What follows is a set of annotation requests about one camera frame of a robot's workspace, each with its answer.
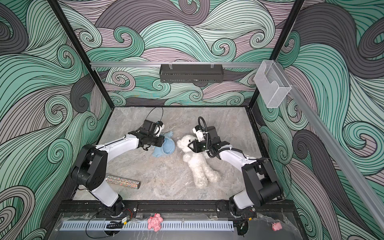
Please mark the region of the light blue fleece hoodie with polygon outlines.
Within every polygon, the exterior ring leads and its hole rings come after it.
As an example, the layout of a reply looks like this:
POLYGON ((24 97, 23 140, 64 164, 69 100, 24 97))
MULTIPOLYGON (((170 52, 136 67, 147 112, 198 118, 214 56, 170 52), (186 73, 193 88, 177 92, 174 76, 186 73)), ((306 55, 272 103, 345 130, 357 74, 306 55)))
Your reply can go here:
POLYGON ((168 156, 175 151, 176 144, 172 140, 173 134, 174 134, 173 131, 162 134, 162 136, 165 137, 164 143, 162 144, 161 147, 154 147, 154 152, 152 153, 153 157, 158 158, 158 157, 168 156))

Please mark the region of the white plush teddy bear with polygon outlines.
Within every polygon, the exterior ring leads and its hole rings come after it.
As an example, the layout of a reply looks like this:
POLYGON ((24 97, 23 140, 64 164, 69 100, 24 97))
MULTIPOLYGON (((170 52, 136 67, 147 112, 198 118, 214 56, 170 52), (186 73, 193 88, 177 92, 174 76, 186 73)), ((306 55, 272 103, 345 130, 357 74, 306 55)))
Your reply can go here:
POLYGON ((198 189, 204 189, 209 182, 218 183, 221 180, 221 175, 207 163, 209 157, 206 153, 195 153, 189 148, 189 144, 195 140, 197 140, 196 137, 186 135, 177 141, 177 146, 184 152, 183 161, 188 164, 192 171, 195 186, 198 189))

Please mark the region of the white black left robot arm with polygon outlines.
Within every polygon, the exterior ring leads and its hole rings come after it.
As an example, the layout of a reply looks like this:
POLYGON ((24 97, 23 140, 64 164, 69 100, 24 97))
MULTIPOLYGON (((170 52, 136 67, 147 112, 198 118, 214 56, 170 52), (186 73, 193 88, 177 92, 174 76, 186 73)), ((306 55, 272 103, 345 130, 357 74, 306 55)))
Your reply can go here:
POLYGON ((101 202, 111 217, 119 217, 124 211, 122 197, 106 181, 107 164, 112 159, 145 146, 161 147, 165 137, 145 135, 132 131, 124 137, 103 145, 85 145, 81 148, 71 170, 71 178, 82 185, 101 202))

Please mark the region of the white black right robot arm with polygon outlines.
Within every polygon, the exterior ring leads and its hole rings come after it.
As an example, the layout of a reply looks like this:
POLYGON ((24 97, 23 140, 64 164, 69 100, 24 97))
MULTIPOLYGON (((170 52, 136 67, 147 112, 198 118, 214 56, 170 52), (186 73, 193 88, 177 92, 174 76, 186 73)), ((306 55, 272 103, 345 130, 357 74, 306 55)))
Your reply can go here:
POLYGON ((281 196, 284 192, 272 163, 266 158, 256 159, 234 148, 228 142, 216 144, 193 140, 188 147, 195 153, 206 152, 209 157, 217 157, 243 174, 245 190, 230 197, 230 211, 240 216, 248 207, 260 207, 281 196))

